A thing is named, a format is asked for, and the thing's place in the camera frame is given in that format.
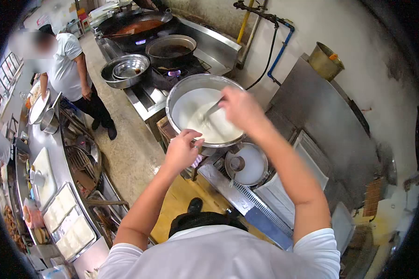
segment yellow pipe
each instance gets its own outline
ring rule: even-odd
[[[250,0],[250,3],[248,4],[248,6],[251,8],[251,7],[253,7],[254,3],[255,3],[255,0]],[[247,21],[248,21],[249,16],[250,16],[250,12],[246,11],[245,16],[243,17],[242,26],[241,26],[240,31],[239,31],[239,36],[238,36],[238,41],[237,41],[238,44],[240,44],[240,40],[242,39],[243,32],[244,32],[245,27],[247,25]]]

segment blue pipe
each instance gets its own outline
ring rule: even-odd
[[[294,33],[294,31],[295,31],[295,27],[293,27],[292,25],[290,25],[290,24],[286,23],[286,24],[285,24],[285,26],[287,26],[287,27],[289,27],[289,28],[290,28],[290,32],[289,32],[289,34],[287,35],[287,38],[285,39],[285,42],[283,42],[283,43],[282,43],[282,48],[281,48],[281,50],[279,51],[278,56],[276,57],[275,61],[273,62],[272,67],[271,67],[271,68],[270,68],[270,70],[267,72],[268,77],[269,77],[269,78],[271,78],[271,79],[273,80],[273,82],[277,83],[279,86],[281,86],[281,83],[280,83],[277,79],[275,79],[275,78],[274,78],[274,76],[272,76],[272,72],[273,72],[273,70],[275,69],[276,64],[278,64],[279,59],[281,58],[282,54],[284,53],[284,49],[285,49],[285,47],[286,47],[286,46],[287,46],[287,44],[289,43],[289,41],[290,41],[290,39],[291,39],[291,36],[292,36],[292,34]]]

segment stove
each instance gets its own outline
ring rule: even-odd
[[[123,89],[140,118],[161,141],[157,122],[166,116],[166,98],[171,88],[180,80],[195,74],[211,73],[227,75],[234,68],[240,45],[228,38],[188,20],[177,18],[178,34],[192,37],[197,42],[194,58],[178,68],[154,68],[150,66],[143,80]],[[135,53],[123,52],[115,42],[95,33],[95,41],[107,62],[127,54],[145,55],[144,49]]]

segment black hose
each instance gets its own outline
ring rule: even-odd
[[[275,26],[275,33],[273,34],[273,40],[272,40],[272,47],[270,48],[270,54],[269,54],[269,56],[268,56],[268,61],[267,61],[267,66],[265,66],[265,70],[264,70],[264,72],[262,73],[262,75],[258,78],[258,80],[257,81],[255,81],[252,85],[250,85],[249,87],[247,87],[246,88],[246,90],[248,90],[248,89],[250,89],[250,88],[252,88],[253,86],[255,86],[256,85],[256,83],[258,83],[261,79],[262,79],[262,77],[265,75],[265,73],[267,72],[267,69],[268,69],[268,65],[270,64],[270,59],[272,59],[272,52],[273,52],[273,47],[274,47],[274,45],[275,45],[275,38],[276,38],[276,33],[278,32],[278,27],[277,26]]]

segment black pants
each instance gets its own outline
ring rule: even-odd
[[[84,98],[72,102],[78,109],[82,110],[84,113],[90,115],[94,119],[101,121],[101,125],[104,128],[113,127],[114,123],[108,110],[106,109],[101,98],[98,96],[96,87],[94,84],[91,85],[91,96],[90,101]]]
[[[171,223],[169,237],[173,236],[174,233],[185,229],[210,225],[228,225],[248,232],[247,227],[244,226],[244,224],[242,224],[238,219],[216,212],[199,212],[185,213],[177,216]]]

